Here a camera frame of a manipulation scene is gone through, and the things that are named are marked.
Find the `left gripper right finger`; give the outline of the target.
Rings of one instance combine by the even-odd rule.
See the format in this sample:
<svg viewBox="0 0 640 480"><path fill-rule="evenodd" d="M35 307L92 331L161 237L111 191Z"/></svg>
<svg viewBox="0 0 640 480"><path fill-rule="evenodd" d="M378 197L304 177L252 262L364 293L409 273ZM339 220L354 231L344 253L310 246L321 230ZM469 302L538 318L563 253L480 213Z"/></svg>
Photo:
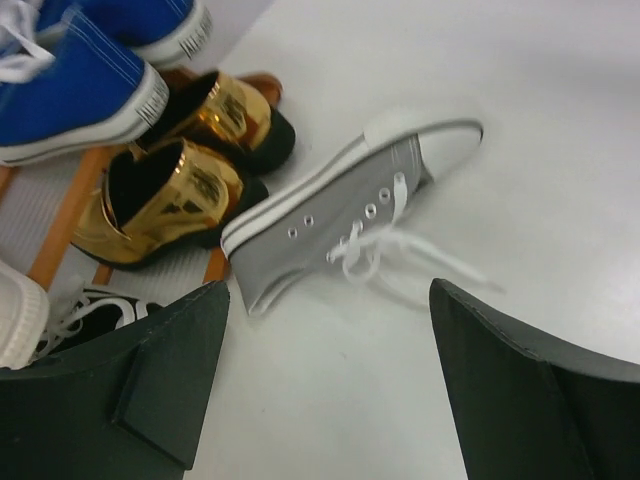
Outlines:
<svg viewBox="0 0 640 480"><path fill-rule="evenodd" d="M431 321L470 479L636 479L639 367L508 316L444 279Z"/></svg>

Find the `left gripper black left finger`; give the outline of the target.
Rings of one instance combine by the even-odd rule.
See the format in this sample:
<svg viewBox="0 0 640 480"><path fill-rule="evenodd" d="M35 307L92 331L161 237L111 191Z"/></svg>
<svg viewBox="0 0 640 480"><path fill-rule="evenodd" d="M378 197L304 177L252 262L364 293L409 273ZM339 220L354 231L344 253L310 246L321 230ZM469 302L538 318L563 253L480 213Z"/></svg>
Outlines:
<svg viewBox="0 0 640 480"><path fill-rule="evenodd" d="M180 479L195 463L230 294L211 282L1 373L5 479Z"/></svg>

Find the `black white sneaker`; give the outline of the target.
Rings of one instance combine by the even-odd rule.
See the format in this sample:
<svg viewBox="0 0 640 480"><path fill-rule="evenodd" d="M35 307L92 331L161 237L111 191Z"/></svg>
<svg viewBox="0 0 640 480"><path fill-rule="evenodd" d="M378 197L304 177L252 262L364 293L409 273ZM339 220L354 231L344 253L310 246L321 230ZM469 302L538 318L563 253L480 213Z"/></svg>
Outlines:
<svg viewBox="0 0 640 480"><path fill-rule="evenodd" d="M31 362L128 326L164 307L73 276L52 297L49 318Z"/></svg>

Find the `beige sneaker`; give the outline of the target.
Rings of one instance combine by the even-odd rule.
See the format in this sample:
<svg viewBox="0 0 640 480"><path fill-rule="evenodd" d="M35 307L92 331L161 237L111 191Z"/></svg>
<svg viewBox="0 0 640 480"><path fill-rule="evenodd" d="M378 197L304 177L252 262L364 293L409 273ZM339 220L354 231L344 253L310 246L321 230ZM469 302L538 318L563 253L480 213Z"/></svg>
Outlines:
<svg viewBox="0 0 640 480"><path fill-rule="evenodd" d="M50 312L45 290L23 273L1 262L1 367L27 366Z"/></svg>

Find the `gold loafer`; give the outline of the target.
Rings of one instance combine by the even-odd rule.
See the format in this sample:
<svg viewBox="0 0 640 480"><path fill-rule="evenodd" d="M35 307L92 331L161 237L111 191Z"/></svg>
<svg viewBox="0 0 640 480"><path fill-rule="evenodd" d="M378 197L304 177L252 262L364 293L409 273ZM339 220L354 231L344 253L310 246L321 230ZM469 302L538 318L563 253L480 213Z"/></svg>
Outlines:
<svg viewBox="0 0 640 480"><path fill-rule="evenodd" d="M263 182L217 151L179 138L114 156L71 243L116 270L145 268L187 246L213 249L223 229L265 200Z"/></svg>
<svg viewBox="0 0 640 480"><path fill-rule="evenodd" d="M291 157L296 133L278 110L282 84L274 75L234 77L219 70L195 74L176 68L162 77L169 100L157 123L134 142L139 151L184 138L256 176L274 172Z"/></svg>

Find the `grey canvas sneaker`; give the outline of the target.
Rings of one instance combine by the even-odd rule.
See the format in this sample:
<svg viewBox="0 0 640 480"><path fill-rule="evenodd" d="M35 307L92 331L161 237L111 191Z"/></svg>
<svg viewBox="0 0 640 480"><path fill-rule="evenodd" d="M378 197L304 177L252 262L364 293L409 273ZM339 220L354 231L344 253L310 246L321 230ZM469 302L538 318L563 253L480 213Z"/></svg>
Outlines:
<svg viewBox="0 0 640 480"><path fill-rule="evenodd" d="M379 278L414 302L406 283L381 273L388 251L494 287L476 268L399 225L418 190L470 158L484 131L473 114L392 110L316 170L232 220L221 247L245 311L263 313L296 280L321 271L353 284Z"/></svg>

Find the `blue canvas sneaker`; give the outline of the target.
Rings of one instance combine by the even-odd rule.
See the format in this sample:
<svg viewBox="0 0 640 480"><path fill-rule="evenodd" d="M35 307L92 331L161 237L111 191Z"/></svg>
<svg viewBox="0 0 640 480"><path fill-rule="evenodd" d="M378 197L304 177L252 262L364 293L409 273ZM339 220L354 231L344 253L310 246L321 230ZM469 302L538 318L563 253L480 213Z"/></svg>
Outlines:
<svg viewBox="0 0 640 480"><path fill-rule="evenodd" d="M209 40L212 19L202 1L35 1L36 32L52 41L75 10L103 33L159 69L192 59Z"/></svg>
<svg viewBox="0 0 640 480"><path fill-rule="evenodd" d="M61 37L42 46L37 11L1 4L1 163L39 162L132 141L161 117L169 89L157 70L71 8Z"/></svg>

